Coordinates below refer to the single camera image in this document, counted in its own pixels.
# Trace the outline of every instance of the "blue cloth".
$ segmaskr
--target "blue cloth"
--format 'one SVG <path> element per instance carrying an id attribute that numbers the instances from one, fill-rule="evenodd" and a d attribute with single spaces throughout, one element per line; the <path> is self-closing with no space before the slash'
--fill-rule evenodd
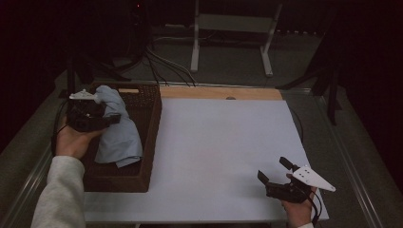
<path id="1" fill-rule="evenodd" d="M 121 121 L 112 124 L 101 136 L 98 152 L 95 157 L 97 163 L 116 162 L 118 167 L 137 162 L 143 155 L 142 142 L 136 125 L 130 120 L 125 109 L 125 102 L 119 92 L 106 85 L 96 89 L 97 104 L 105 103 L 104 117 L 112 114 L 121 114 Z"/>

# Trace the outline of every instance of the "metal stand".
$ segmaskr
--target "metal stand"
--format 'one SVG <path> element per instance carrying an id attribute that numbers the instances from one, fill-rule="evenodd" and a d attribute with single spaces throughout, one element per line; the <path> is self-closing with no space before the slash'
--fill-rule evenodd
<path id="1" fill-rule="evenodd" d="M 196 0 L 195 7 L 195 34 L 192 52 L 192 61 L 190 71 L 196 73 L 199 68 L 199 29 L 214 30 L 233 30 L 233 31 L 249 31 L 249 32 L 267 32 L 268 38 L 264 46 L 260 47 L 261 60 L 263 62 L 266 76 L 273 76 L 272 66 L 267 54 L 270 44 L 273 40 L 276 26 L 281 12 L 282 4 L 278 4 L 276 13 L 273 18 L 270 17 L 248 17 L 248 16 L 232 16 L 232 15 L 216 15 L 205 14 L 199 11 L 199 0 Z"/>
<path id="2" fill-rule="evenodd" d="M 326 89 L 329 87 L 329 99 L 328 99 L 328 109 L 327 115 L 332 122 L 333 125 L 336 125 L 336 95 L 337 95 L 337 83 L 338 83 L 338 75 L 341 70 L 341 64 L 337 64 L 335 66 L 325 66 L 319 68 L 311 73 L 307 73 L 302 77 L 295 79 L 293 82 L 290 82 L 286 85 L 276 86 L 276 89 L 290 89 L 294 86 L 297 86 L 309 79 L 317 77 L 317 81 L 312 87 L 311 91 L 314 96 L 323 96 Z"/>

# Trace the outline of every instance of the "hand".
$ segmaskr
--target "hand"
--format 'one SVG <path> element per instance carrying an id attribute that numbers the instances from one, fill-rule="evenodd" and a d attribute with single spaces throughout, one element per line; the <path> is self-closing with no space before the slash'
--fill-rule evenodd
<path id="1" fill-rule="evenodd" d="M 63 126 L 57 135 L 56 156 L 71 156 L 76 159 L 81 159 L 88 149 L 91 140 L 106 130 L 92 132 L 78 132 L 69 125 Z"/>
<path id="2" fill-rule="evenodd" d="M 317 188 L 312 187 L 311 189 L 313 193 L 311 193 L 310 197 L 313 199 Z M 292 203 L 282 200 L 281 204 L 287 212 L 291 227 L 295 228 L 311 222 L 312 204 L 310 201 L 306 200 L 303 203 Z"/>

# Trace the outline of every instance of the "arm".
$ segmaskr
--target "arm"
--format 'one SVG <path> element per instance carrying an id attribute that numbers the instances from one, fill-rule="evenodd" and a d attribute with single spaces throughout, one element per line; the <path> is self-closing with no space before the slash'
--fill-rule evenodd
<path id="1" fill-rule="evenodd" d="M 317 188 L 312 187 L 312 192 L 310 197 L 314 198 L 315 192 Z M 292 203 L 289 201 L 282 200 L 282 206 L 287 212 L 287 217 L 290 222 L 290 227 L 293 228 L 313 228 L 314 225 L 311 222 L 311 214 L 312 214 L 312 204 L 310 201 L 306 200 L 303 203 Z"/>
<path id="2" fill-rule="evenodd" d="M 86 227 L 83 213 L 84 167 L 70 156 L 56 156 L 31 227 Z"/>
<path id="3" fill-rule="evenodd" d="M 36 205 L 31 227 L 86 227 L 83 212 L 85 169 L 79 159 L 86 153 L 91 139 L 102 133 L 81 133 L 69 126 L 60 130 L 48 184 Z"/>

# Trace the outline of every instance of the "white board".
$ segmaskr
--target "white board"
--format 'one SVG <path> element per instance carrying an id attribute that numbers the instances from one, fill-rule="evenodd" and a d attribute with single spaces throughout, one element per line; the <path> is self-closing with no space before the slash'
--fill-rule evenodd
<path id="1" fill-rule="evenodd" d="M 86 221 L 286 220 L 257 178 L 289 182 L 281 156 L 309 165 L 284 101 L 163 99 L 149 191 L 86 193 Z"/>

